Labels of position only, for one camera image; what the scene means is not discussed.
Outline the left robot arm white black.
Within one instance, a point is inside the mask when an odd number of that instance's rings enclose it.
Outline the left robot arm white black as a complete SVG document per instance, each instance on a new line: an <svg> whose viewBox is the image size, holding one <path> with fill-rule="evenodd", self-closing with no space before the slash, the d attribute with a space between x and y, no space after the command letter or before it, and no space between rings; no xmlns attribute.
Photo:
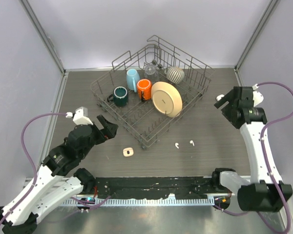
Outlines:
<svg viewBox="0 0 293 234"><path fill-rule="evenodd" d="M42 165L32 165L34 177L9 204L0 207L0 228L5 234L31 234L38 224L59 204L82 192L87 195L94 190L95 178L86 169L78 169L61 187L50 189L76 168L95 146L116 136L118 125L102 115L97 119L99 129L86 114L76 111L63 114L72 118L74 129L64 142L50 150Z"/></svg>

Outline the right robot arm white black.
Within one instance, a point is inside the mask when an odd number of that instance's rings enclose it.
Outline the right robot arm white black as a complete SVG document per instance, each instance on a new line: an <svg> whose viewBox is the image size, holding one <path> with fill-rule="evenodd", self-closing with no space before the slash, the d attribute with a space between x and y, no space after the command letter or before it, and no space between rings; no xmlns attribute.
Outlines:
<svg viewBox="0 0 293 234"><path fill-rule="evenodd" d="M263 108L258 104L263 96L253 87L235 86L227 94L219 95L216 108L238 129L246 145L251 169L249 181L230 168L216 168L212 173L211 188L215 192L229 189L237 195L243 211L273 212L281 210L283 200L293 195L290 184L283 183L268 140L268 121Z"/></svg>

